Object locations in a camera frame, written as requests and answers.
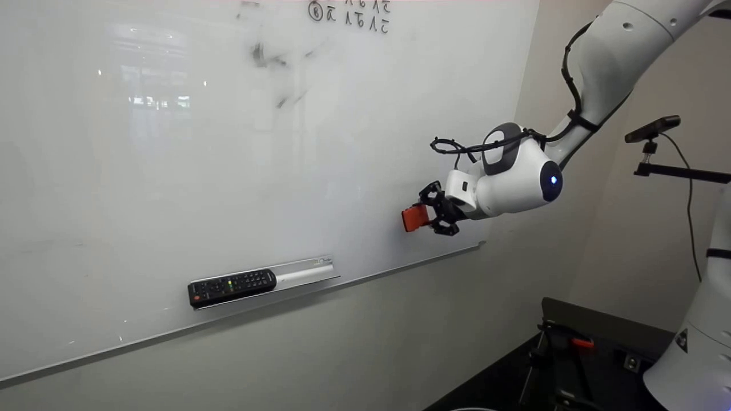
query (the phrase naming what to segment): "white robotic arm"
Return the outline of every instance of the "white robotic arm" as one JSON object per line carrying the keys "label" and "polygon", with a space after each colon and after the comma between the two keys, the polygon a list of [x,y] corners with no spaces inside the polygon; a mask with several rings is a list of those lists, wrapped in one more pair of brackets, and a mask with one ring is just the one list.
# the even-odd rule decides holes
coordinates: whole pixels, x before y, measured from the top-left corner
{"label": "white robotic arm", "polygon": [[481,152],[481,174],[450,172],[421,204],[403,210],[403,227],[459,232],[459,218],[520,212],[554,200],[570,156],[622,106],[640,75],[696,20],[731,0],[614,0],[567,45],[561,75],[576,106],[550,133],[505,122],[480,146],[435,140],[447,156]]}

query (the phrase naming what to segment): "whiteboard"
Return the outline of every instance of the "whiteboard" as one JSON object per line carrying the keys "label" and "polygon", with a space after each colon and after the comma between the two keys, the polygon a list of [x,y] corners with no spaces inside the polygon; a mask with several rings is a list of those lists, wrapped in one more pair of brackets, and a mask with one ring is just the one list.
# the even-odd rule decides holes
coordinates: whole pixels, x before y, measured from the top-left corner
{"label": "whiteboard", "polygon": [[185,286],[328,256],[328,288],[464,250],[399,210],[513,119],[536,0],[0,5],[0,379],[301,293]]}

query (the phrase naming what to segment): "red object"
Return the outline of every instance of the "red object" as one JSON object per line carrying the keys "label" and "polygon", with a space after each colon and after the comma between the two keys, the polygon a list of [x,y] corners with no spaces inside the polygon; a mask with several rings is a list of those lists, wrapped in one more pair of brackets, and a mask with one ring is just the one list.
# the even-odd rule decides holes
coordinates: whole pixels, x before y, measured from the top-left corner
{"label": "red object", "polygon": [[593,350],[593,347],[597,347],[593,339],[584,339],[584,337],[570,337],[570,345],[574,345],[576,350]]}
{"label": "red object", "polygon": [[403,231],[414,232],[421,226],[430,224],[427,206],[414,204],[411,207],[402,210]]}

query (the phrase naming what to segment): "black stand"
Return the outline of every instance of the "black stand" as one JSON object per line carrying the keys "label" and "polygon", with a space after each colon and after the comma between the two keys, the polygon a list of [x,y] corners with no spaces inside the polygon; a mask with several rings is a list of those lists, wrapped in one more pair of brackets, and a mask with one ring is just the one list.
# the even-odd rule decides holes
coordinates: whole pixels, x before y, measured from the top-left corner
{"label": "black stand", "polygon": [[731,174],[718,174],[718,172],[706,172],[706,169],[680,169],[680,166],[651,164],[651,162],[636,164],[635,176],[651,176],[651,174],[706,181],[706,182],[718,182],[718,185],[731,182]]}

